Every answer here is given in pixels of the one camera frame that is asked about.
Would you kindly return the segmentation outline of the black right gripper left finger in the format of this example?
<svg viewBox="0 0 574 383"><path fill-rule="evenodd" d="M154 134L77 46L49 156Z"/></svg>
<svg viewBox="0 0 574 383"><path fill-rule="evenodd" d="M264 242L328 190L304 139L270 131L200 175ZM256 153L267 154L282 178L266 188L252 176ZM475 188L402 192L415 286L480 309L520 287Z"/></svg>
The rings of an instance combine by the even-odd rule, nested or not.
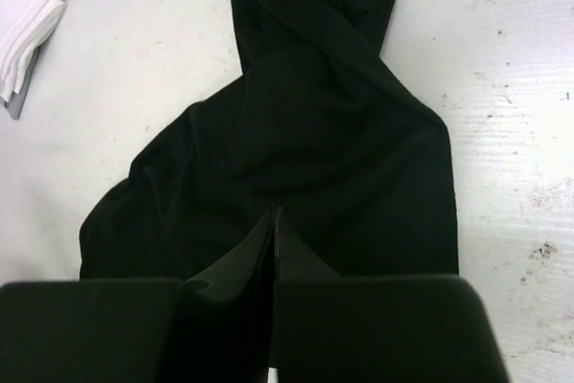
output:
<svg viewBox="0 0 574 383"><path fill-rule="evenodd" d="M4 382L255 382L266 377L270 246L263 216L186 281L8 283Z"/></svg>

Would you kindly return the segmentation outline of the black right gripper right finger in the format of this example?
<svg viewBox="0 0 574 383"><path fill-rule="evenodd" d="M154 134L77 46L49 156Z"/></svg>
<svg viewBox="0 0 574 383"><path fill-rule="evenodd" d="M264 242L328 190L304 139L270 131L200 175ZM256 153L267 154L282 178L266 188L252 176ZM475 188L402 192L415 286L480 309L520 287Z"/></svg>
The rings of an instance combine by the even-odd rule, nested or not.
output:
<svg viewBox="0 0 574 383"><path fill-rule="evenodd" d="M454 275L343 277L274 219L270 364L282 382L506 382L483 303Z"/></svg>

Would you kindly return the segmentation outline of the black tank top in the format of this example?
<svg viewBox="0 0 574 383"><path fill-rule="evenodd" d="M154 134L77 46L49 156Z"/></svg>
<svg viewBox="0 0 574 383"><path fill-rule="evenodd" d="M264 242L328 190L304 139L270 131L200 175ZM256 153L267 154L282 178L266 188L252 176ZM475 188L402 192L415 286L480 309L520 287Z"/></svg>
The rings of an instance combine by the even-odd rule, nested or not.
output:
<svg viewBox="0 0 574 383"><path fill-rule="evenodd" d="M448 129L379 56L394 2L231 0L241 77L97 203L81 277L186 280L275 207L339 274L456 273Z"/></svg>

